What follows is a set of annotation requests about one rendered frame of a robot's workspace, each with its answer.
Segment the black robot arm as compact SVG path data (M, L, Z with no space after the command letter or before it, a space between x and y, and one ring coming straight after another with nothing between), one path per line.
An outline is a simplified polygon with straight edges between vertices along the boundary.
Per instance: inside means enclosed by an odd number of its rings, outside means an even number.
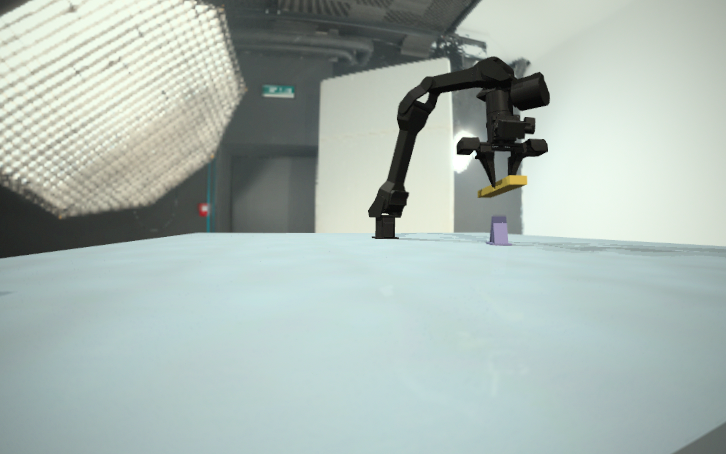
M474 87L483 88L476 98L485 102L486 115L495 111L513 113L513 106L525 111L550 103L550 92L541 72L517 79L514 77L513 68L496 56L478 61L469 69L425 77L420 85L410 90L399 102L399 133L388 178L379 188L368 210L369 217L376 217L375 237L372 238L399 239L395 237L395 218L401 218L403 209L407 206L409 192L404 184L416 136L434 111L439 95ZM422 103L416 100L427 92L428 101ZM493 126L493 137L500 135L507 139L524 140L525 133L534 134L535 121L536 118L533 117L524 117L524 121L520 121L517 114L513 114L513 119L504 119L503 113L498 113Z

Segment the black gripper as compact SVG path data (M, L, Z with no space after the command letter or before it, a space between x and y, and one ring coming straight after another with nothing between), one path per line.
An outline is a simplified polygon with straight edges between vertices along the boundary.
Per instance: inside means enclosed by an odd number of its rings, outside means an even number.
M531 138L523 143L515 143L517 138L507 139L500 137L500 135L499 137L493 137L493 126L498 113L503 113L504 119L513 119L513 113L510 111L495 111L487 114L487 142L480 142L479 137L468 136L462 137L456 144L457 155L470 155L473 151L476 151L475 159L481 161L493 188L495 188L494 151L511 151L511 156L508 157L508 176L517 175L517 170L523 158L536 157L548 152L548 144L544 139Z

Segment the yellow bar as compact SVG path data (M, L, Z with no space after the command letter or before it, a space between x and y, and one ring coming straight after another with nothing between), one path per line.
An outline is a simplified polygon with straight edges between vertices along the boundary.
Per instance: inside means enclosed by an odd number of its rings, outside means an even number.
M478 191L478 198L490 198L501 195L515 188L527 185L527 176L509 175L502 180L495 182L495 188L492 185Z

